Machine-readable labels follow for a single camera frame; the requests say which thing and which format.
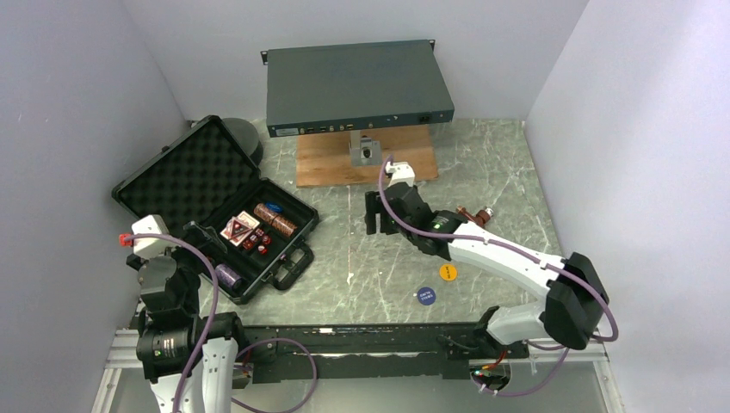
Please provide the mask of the orange dealer button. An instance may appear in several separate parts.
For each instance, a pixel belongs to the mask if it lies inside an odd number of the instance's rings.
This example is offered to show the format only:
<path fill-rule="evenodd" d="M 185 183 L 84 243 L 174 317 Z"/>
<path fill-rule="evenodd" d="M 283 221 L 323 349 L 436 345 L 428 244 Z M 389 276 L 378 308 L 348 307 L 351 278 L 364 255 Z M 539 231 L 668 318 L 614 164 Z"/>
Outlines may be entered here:
<path fill-rule="evenodd" d="M 457 268 L 451 263 L 445 263 L 439 268 L 439 276 L 445 281 L 455 280 L 458 274 Z"/>

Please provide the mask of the blue small blind button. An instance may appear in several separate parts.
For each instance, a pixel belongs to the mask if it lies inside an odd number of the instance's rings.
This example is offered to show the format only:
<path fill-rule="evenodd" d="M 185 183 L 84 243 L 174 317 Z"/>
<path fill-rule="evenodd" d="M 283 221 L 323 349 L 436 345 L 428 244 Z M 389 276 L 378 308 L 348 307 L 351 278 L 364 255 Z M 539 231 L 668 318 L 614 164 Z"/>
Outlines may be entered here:
<path fill-rule="evenodd" d="M 421 305 L 433 305 L 436 302 L 436 292 L 431 287 L 421 287 L 414 294 Z"/>

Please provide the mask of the orange black chip stack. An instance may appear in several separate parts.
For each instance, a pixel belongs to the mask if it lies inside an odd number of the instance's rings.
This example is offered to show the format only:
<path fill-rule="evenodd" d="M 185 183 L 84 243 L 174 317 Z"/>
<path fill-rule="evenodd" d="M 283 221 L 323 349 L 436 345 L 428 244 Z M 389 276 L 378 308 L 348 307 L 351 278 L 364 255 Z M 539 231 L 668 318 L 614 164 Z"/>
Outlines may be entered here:
<path fill-rule="evenodd" d="M 278 217 L 279 213 L 270 209 L 264 203 L 259 203 L 253 210 L 253 213 L 262 221 L 271 225 Z"/>

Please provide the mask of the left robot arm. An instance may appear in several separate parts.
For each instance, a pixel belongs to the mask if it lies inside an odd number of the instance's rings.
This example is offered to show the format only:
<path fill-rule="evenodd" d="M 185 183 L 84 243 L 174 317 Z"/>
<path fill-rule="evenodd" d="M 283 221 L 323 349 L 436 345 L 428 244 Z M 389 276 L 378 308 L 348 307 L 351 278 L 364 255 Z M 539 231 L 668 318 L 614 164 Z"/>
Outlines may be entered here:
<path fill-rule="evenodd" d="M 238 315 L 199 313 L 200 276 L 245 303 L 263 283 L 287 290 L 304 269 L 318 212 L 272 182 L 235 189 L 121 189 L 137 221 L 121 243 L 143 311 L 136 354 L 163 412 L 223 412 L 234 361 L 249 341 Z"/>

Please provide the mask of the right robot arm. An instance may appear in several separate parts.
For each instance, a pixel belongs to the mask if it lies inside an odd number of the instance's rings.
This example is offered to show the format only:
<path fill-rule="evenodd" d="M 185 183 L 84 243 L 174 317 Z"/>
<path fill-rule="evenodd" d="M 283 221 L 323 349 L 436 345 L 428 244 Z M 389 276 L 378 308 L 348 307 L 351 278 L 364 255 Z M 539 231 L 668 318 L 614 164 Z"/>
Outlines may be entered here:
<path fill-rule="evenodd" d="M 517 285 L 535 302 L 493 306 L 479 321 L 474 345 L 485 357 L 506 346 L 551 338 L 575 350 L 591 340 L 613 342 L 619 336 L 609 296 L 591 260 L 538 253 L 498 237 L 466 216 L 433 211 L 416 187 L 396 183 L 379 188 L 381 231 L 400 233 L 421 252 L 450 262 L 470 264 Z"/>

